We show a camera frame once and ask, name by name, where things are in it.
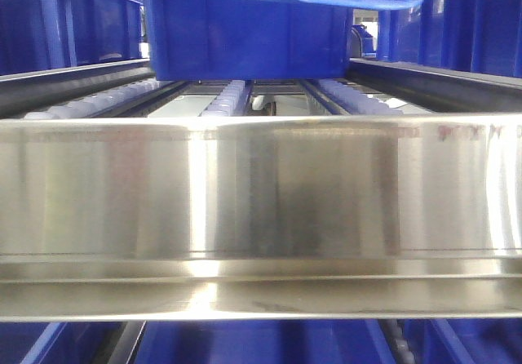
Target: conveyor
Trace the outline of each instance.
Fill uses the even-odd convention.
[[[3,321],[520,315],[520,114],[395,115],[375,83],[351,81],[365,71],[154,86],[136,69],[96,75],[110,85],[69,70],[56,90],[88,89],[24,109],[129,87],[144,93],[89,116],[146,116],[183,93],[220,95],[226,113],[231,96],[306,94],[334,116],[2,121]],[[445,78],[497,107],[513,82],[488,77],[440,71],[412,100]]]

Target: stainless steel rail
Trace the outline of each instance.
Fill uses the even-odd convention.
[[[148,60],[128,60],[0,77],[0,118],[149,78]]]
[[[0,319],[519,316],[521,160],[515,114],[5,121]]]
[[[520,78],[357,59],[347,78],[443,113],[522,111]]]

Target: metal rail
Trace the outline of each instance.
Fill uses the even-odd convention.
[[[204,81],[193,84],[184,94],[219,95],[227,82]],[[294,81],[256,81],[252,87],[252,96],[257,95],[302,95],[303,90]]]
[[[521,151],[513,114],[5,121],[0,319],[519,316]]]
[[[357,59],[347,78],[436,112],[522,111],[520,78]]]
[[[148,60],[128,60],[0,77],[0,118],[149,78]]]

